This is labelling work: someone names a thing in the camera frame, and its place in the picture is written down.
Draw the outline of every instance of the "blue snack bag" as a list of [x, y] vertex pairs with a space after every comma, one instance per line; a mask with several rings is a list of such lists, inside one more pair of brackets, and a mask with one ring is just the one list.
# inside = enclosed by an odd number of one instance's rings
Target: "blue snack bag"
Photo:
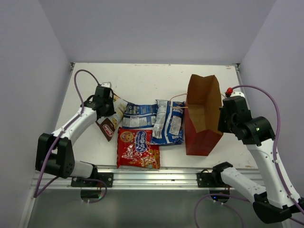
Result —
[[136, 105], [128, 103], [123, 115], [124, 129], [153, 127], [156, 121], [157, 104]]
[[158, 110], [156, 122], [153, 127], [152, 139], [153, 145], [172, 145], [182, 144], [183, 130], [181, 127], [184, 109], [175, 107], [185, 107], [184, 102], [171, 102], [157, 100]]

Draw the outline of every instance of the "white wall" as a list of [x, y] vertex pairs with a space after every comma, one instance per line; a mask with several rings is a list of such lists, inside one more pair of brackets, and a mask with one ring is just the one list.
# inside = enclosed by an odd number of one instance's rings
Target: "white wall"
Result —
[[275, 0], [39, 0], [71, 61], [239, 63]]
[[[277, 0], [241, 63], [244, 84], [267, 90], [278, 102], [281, 133], [278, 144], [287, 173], [304, 196], [304, 1]], [[246, 90], [250, 108], [266, 116], [276, 129], [271, 102], [257, 91]]]
[[0, 8], [0, 227], [15, 228], [38, 137], [55, 127], [70, 67], [38, 0], [2, 0]]

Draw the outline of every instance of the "gray floor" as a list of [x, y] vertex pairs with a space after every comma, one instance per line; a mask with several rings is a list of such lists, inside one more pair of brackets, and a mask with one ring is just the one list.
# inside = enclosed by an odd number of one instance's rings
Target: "gray floor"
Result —
[[[35, 201], [29, 228], [194, 228], [193, 210], [207, 190], [110, 190], [98, 203], [81, 202], [80, 190], [46, 190]], [[255, 215], [250, 203], [229, 199], [247, 228], [280, 228], [266, 225]], [[240, 228], [238, 216], [230, 209], [203, 200], [199, 205], [201, 228]]]

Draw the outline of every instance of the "white table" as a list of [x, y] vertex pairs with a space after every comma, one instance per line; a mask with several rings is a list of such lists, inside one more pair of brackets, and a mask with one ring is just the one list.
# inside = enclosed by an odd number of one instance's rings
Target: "white table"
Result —
[[[127, 101], [142, 105], [154, 104], [156, 99], [169, 100], [175, 95], [186, 93], [191, 74], [215, 75], [221, 92], [239, 84], [234, 66], [76, 63], [57, 128], [65, 124], [80, 106], [73, 82], [74, 73], [79, 69], [90, 71], [100, 83], [112, 82], [112, 89], [117, 95]], [[84, 99], [94, 94], [96, 82], [89, 74], [79, 73], [77, 83]], [[73, 147], [76, 160], [110, 166], [116, 165], [116, 150], [117, 131], [108, 142], [95, 124], [88, 127]], [[233, 134], [224, 134], [207, 157], [186, 155], [185, 143], [161, 147], [162, 168], [211, 168], [221, 162], [230, 162], [237, 169], [257, 168], [246, 146]]]

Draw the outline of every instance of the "red plug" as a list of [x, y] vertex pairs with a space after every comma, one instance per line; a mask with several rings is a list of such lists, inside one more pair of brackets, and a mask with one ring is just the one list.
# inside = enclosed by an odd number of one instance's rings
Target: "red plug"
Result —
[[226, 97], [230, 97], [231, 94], [232, 94], [232, 92], [233, 92], [233, 89], [232, 89], [231, 87], [229, 87], [229, 88], [227, 89], [227, 91], [225, 92]]

